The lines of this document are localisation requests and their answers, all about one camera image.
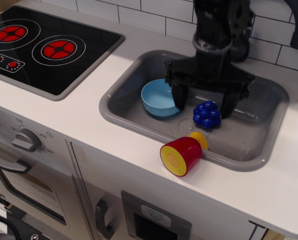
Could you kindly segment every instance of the gray knob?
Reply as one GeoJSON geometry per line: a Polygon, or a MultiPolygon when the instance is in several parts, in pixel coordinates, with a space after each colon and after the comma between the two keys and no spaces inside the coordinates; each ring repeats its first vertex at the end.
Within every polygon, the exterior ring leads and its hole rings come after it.
{"type": "Polygon", "coordinates": [[[28,152],[34,152],[42,144],[39,138],[30,130],[23,128],[15,136],[13,146],[28,152]]]}

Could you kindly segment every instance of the black cable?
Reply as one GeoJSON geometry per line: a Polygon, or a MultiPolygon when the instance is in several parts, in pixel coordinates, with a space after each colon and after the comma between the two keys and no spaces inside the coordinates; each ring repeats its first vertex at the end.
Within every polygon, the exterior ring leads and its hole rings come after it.
{"type": "Polygon", "coordinates": [[[4,223],[10,227],[10,229],[14,233],[16,240],[21,240],[17,227],[10,220],[6,219],[5,217],[0,216],[0,222],[4,223]]]}

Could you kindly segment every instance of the gray sink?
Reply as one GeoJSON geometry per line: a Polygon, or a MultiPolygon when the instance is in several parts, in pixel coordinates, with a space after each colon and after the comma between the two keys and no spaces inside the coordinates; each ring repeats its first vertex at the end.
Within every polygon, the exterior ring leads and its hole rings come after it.
{"type": "Polygon", "coordinates": [[[193,122],[193,109],[207,100],[220,107],[220,93],[190,88],[183,111],[168,117],[153,116],[142,105],[142,87],[152,80],[164,78],[164,62],[179,58],[185,56],[163,50],[141,55],[101,98],[102,116],[161,143],[199,131],[206,137],[209,147],[203,151],[203,159],[241,172],[264,166],[269,161],[288,106],[287,92],[273,81],[256,77],[249,98],[241,100],[231,117],[211,130],[204,130],[193,122]]]}

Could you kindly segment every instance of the white countertop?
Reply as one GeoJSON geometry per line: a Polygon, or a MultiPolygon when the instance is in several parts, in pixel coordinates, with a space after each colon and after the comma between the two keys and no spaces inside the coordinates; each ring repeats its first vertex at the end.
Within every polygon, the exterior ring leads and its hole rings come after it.
{"type": "Polygon", "coordinates": [[[168,50],[193,56],[192,43],[37,1],[23,0],[20,5],[70,16],[121,33],[126,39],[64,100],[50,101],[0,81],[1,107],[214,199],[274,231],[298,238],[298,71],[252,59],[240,64],[252,74],[281,84],[290,97],[267,165],[252,172],[236,172],[202,160],[179,178],[161,162],[162,143],[104,120],[99,101],[141,54],[168,50]]]}

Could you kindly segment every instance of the oven window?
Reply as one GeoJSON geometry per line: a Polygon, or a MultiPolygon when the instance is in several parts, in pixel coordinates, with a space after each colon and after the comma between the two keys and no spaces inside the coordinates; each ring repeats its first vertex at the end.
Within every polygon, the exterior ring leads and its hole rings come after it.
{"type": "Polygon", "coordinates": [[[52,189],[40,179],[29,173],[18,174],[0,169],[0,173],[6,184],[18,195],[30,203],[37,205],[50,213],[55,219],[65,224],[62,216],[62,208],[52,189]]]}

